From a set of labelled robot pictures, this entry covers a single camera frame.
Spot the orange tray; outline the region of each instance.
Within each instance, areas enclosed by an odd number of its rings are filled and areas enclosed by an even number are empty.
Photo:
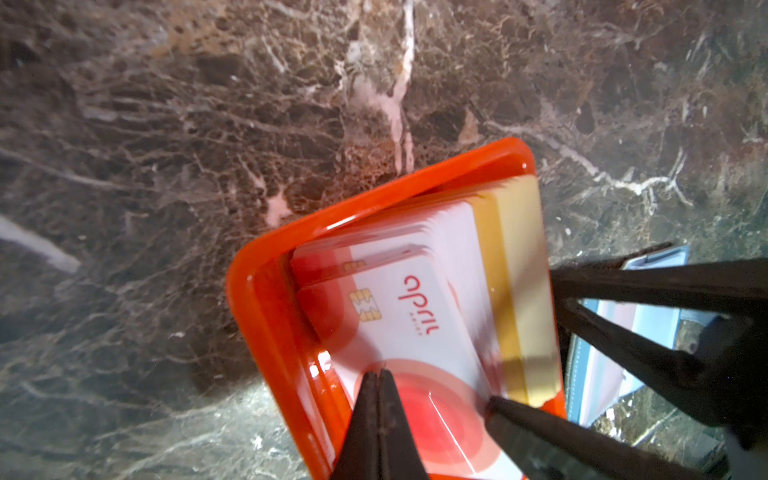
[[[505,138],[289,223],[237,254],[227,272],[230,309],[315,480],[330,476],[352,411],[326,350],[296,302],[289,266],[293,249],[425,192],[535,173],[528,146]],[[565,418],[563,390],[541,409]]]

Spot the marble surface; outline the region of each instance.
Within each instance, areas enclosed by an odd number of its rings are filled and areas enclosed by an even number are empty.
[[[768,255],[762,0],[1,0],[3,478],[307,476],[223,278],[504,136],[551,262]]]
[[[681,319],[675,348],[693,353],[703,328]],[[725,449],[725,429],[701,425],[647,386],[621,397],[591,428],[700,472],[711,467]]]

